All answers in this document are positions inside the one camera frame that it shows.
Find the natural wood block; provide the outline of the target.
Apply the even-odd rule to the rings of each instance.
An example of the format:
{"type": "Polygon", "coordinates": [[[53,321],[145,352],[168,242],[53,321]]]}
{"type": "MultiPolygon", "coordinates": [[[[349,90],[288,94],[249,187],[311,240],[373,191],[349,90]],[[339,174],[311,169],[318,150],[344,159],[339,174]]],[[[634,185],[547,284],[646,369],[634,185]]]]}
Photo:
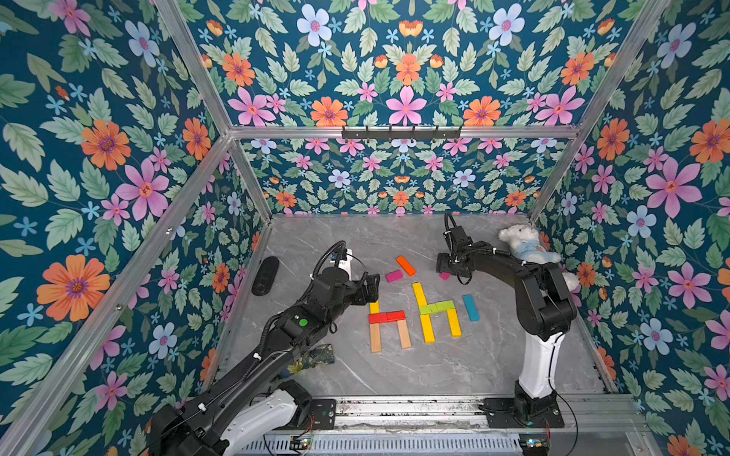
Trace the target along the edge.
{"type": "Polygon", "coordinates": [[[380,325],[379,324],[370,324],[369,328],[370,328],[371,352],[380,353],[382,351],[380,325]]]}
{"type": "Polygon", "coordinates": [[[409,333],[408,324],[407,324],[406,319],[400,319],[399,321],[397,321],[397,332],[398,332],[401,348],[403,350],[411,349],[412,341],[410,338],[410,333],[409,333]]]}

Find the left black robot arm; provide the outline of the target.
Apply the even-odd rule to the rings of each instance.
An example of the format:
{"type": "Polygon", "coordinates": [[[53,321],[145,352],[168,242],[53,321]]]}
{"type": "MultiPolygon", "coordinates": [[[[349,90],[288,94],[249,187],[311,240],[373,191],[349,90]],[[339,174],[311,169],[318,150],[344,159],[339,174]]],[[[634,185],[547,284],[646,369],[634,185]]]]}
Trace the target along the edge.
{"type": "Polygon", "coordinates": [[[256,348],[182,408],[165,406],[150,420],[146,455],[236,455],[266,433],[301,423],[311,395],[285,381],[260,398],[287,367],[308,353],[351,306],[378,300],[379,275],[351,277],[345,241],[317,262],[302,296],[264,324],[256,348]]]}

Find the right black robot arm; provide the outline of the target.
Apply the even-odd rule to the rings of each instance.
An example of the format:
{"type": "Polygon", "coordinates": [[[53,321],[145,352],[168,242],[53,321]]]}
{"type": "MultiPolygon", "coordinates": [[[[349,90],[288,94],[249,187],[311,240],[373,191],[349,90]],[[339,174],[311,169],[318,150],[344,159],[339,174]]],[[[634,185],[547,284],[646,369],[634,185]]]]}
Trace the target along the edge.
{"type": "Polygon", "coordinates": [[[443,236],[448,251],[437,256],[437,272],[448,273],[462,284],[470,283],[479,272],[513,287],[517,319],[526,335],[513,397],[484,399],[480,406],[490,426],[564,427],[554,380],[561,346],[577,317],[571,291],[578,279],[561,270],[562,257],[544,248],[538,230],[530,224],[499,232],[498,239],[507,249],[473,241],[451,214],[445,216],[443,236]]]}

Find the small lime green block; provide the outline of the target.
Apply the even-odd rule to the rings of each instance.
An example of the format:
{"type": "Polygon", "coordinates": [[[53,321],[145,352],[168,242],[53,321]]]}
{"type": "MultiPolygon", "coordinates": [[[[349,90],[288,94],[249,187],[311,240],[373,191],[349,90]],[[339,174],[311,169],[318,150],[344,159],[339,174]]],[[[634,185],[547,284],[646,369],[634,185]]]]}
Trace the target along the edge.
{"type": "Polygon", "coordinates": [[[455,309],[455,305],[452,300],[437,302],[435,306],[439,313],[444,313],[455,309]]]}

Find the red block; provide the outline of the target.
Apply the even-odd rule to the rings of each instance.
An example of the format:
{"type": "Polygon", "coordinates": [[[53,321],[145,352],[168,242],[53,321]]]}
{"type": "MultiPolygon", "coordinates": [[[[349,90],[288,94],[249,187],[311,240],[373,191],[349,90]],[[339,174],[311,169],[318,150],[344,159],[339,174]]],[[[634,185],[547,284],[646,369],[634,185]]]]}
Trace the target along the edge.
{"type": "Polygon", "coordinates": [[[369,315],[369,323],[372,325],[379,325],[389,322],[387,313],[372,313],[369,315]]]}
{"type": "Polygon", "coordinates": [[[385,316],[386,316],[386,321],[388,323],[399,322],[401,320],[406,319],[406,315],[403,311],[395,311],[395,312],[386,313],[385,316]]]}

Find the lime green square block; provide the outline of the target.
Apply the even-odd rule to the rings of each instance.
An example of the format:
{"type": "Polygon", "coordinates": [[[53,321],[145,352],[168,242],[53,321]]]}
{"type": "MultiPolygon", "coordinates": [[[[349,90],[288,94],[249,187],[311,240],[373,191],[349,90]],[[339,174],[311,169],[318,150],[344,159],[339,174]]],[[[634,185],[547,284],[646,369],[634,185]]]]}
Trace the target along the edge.
{"type": "Polygon", "coordinates": [[[418,311],[420,315],[436,315],[439,313],[438,305],[437,304],[430,304],[425,306],[420,306],[418,308],[418,311]]]}

